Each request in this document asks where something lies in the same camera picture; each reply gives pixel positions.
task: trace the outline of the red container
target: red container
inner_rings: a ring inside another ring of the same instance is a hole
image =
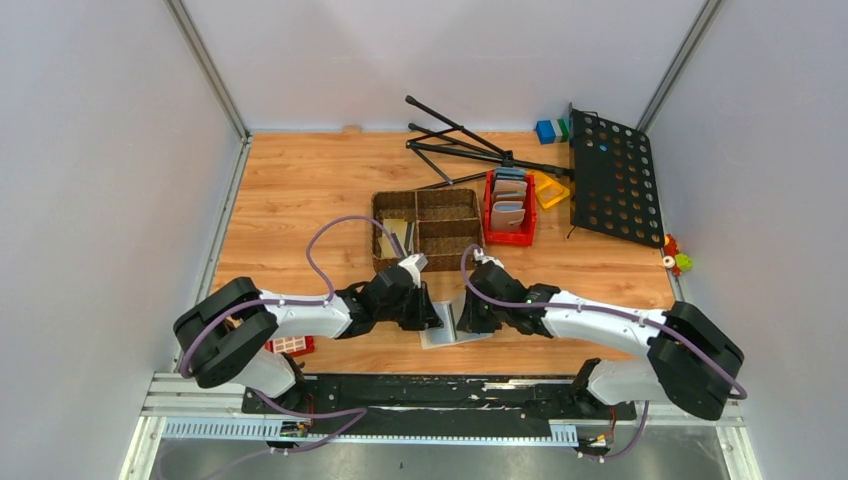
[[[527,175],[527,195],[524,196],[524,221],[521,222],[521,229],[517,232],[492,232],[489,230],[490,218],[492,215],[492,182],[495,176],[494,171],[486,174],[486,193],[483,198],[485,211],[483,214],[483,238],[486,243],[494,243],[501,245],[517,245],[520,247],[529,247],[533,245],[533,237],[536,235],[536,182],[533,175]]]

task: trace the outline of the wooden tabletop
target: wooden tabletop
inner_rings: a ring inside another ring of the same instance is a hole
[[[309,268],[304,252],[327,222],[350,214],[370,214],[376,191],[406,190],[441,181],[405,148],[409,133],[260,134],[253,140],[233,217],[215,277],[218,288],[233,277],[249,276],[259,288],[291,295],[321,295],[326,286]],[[568,147],[539,145],[530,133],[487,133],[486,139],[516,158],[567,165]],[[448,175],[491,169],[491,164],[433,154]],[[484,181],[473,188],[482,202]],[[656,249],[576,229],[570,239],[567,202],[539,208],[532,247],[492,245],[487,253],[504,263],[525,286],[557,285],[576,295],[634,308],[667,308],[671,287]],[[369,226],[346,222],[327,231],[313,256],[336,288],[370,280]],[[425,273],[434,301],[463,289],[459,272]],[[576,373],[593,357],[623,359],[621,352],[569,339],[524,336],[510,327],[493,338],[423,350],[417,332],[381,323],[361,337],[315,339],[314,353],[299,357],[307,372],[392,373]]]

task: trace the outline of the white wall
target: white wall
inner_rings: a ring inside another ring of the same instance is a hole
[[[845,478],[848,4],[729,0],[650,130],[765,478]]]
[[[253,129],[635,125],[703,0],[186,0]]]
[[[113,479],[237,140],[161,1],[0,4],[0,477]]]

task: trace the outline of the brown basket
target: brown basket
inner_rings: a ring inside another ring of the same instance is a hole
[[[415,222],[412,250],[427,255],[425,272],[459,270],[462,252],[469,244],[484,246],[474,190],[377,192],[371,197],[371,210],[378,222],[386,218]],[[398,262],[397,258],[381,258],[378,241],[381,235],[377,227],[371,229],[371,260],[377,272]],[[468,268],[472,267],[470,257],[466,263]]]

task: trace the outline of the gray floor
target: gray floor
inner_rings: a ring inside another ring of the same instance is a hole
[[[619,446],[633,428],[616,429]],[[247,453],[261,442],[174,440],[162,472],[168,480],[195,480]],[[337,443],[291,457],[263,455],[216,478],[297,480],[433,479],[728,479],[715,429],[649,427],[631,453],[600,465],[552,447],[446,447]]]

